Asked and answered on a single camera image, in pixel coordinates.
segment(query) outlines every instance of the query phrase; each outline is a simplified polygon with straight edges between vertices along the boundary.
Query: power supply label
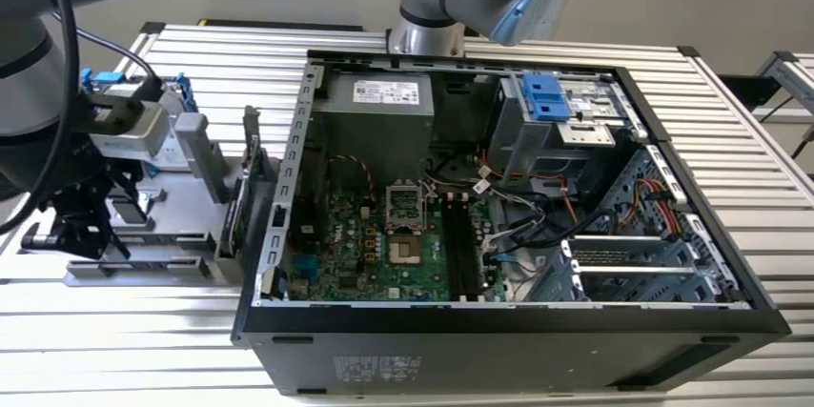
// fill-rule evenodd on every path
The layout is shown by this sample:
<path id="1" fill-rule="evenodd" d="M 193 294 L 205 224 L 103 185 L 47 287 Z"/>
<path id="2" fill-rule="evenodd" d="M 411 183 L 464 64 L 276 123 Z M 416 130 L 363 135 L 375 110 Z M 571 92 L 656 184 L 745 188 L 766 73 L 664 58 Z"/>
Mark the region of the power supply label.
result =
<path id="1" fill-rule="evenodd" d="M 418 105 L 419 83 L 359 80 L 354 83 L 354 102 Z"/>
<path id="2" fill-rule="evenodd" d="M 334 356 L 336 378 L 344 383 L 414 381 L 420 356 Z"/>

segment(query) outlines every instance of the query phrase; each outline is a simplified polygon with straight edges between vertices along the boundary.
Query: green circuit board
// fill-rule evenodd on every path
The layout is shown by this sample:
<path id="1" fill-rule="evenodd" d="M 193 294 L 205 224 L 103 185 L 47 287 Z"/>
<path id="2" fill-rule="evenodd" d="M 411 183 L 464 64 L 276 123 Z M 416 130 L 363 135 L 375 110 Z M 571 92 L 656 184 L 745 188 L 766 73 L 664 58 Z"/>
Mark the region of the green circuit board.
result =
<path id="1" fill-rule="evenodd" d="M 352 193 L 328 195 L 326 240 L 316 259 L 316 275 L 310 287 L 295 299 L 307 300 L 411 300 L 448 301 L 447 259 L 442 227 L 440 201 L 427 199 L 424 231 L 420 235 L 387 234 L 386 206 L 383 194 L 376 196 L 378 205 L 370 207 L 368 218 L 363 218 L 366 197 Z M 412 216 L 415 199 L 394 200 L 391 212 Z M 476 225 L 488 221 L 486 202 L 476 200 L 470 205 L 470 216 Z M 411 244 L 410 263 L 394 263 L 399 257 L 399 243 Z M 487 301 L 504 300 L 500 270 L 498 281 L 483 292 Z"/>

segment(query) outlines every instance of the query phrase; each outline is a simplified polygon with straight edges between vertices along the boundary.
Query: aluminum extrusion table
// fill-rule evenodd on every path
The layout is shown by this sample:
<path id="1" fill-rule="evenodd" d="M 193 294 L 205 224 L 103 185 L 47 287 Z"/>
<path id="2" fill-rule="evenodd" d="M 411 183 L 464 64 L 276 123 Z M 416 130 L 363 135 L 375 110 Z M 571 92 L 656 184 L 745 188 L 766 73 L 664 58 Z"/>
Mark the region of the aluminum extrusion table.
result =
<path id="1" fill-rule="evenodd" d="M 261 110 L 279 155 L 308 49 L 383 51 L 384 35 L 165 26 L 132 46 L 159 74 L 192 79 L 209 138 L 243 150 L 243 106 Z M 794 334 L 660 395 L 283 398 L 251 351 L 229 343 L 237 288 L 81 288 L 67 258 L 0 255 L 0 399 L 4 406 L 81 402 L 168 405 L 814 405 L 814 185 L 699 57 L 675 47 L 468 39 L 474 58 L 627 67 L 698 184 Z M 136 68 L 121 62 L 128 74 Z"/>

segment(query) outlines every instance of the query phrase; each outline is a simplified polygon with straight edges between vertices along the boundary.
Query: motherboard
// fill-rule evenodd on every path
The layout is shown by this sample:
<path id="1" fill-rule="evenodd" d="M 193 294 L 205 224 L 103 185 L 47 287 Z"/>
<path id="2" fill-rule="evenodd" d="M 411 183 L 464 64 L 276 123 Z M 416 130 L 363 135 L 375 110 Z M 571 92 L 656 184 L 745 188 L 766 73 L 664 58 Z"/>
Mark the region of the motherboard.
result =
<path id="1" fill-rule="evenodd" d="M 295 256 L 291 299 L 450 300 L 464 268 L 448 264 L 447 202 L 420 189 L 411 195 L 408 186 L 394 185 L 375 201 L 359 193 L 327 195 L 324 240 L 318 254 Z M 466 236 L 476 247 L 494 230 L 487 203 L 478 199 L 456 206 L 466 209 Z M 476 250 L 463 255 L 479 289 L 474 300 L 504 301 L 500 269 L 483 267 Z"/>

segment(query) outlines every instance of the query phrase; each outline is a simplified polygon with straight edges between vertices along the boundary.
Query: side panel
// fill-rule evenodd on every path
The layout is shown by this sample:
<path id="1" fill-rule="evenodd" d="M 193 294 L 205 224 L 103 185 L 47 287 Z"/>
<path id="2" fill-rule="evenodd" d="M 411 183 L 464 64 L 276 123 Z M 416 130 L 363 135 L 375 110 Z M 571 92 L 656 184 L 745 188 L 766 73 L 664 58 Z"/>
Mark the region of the side panel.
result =
<path id="1" fill-rule="evenodd" d="M 284 395 L 384 395 L 615 391 L 627 380 L 650 380 L 638 389 L 662 391 L 771 336 L 741 342 L 730 335 L 603 333 L 248 338 Z"/>

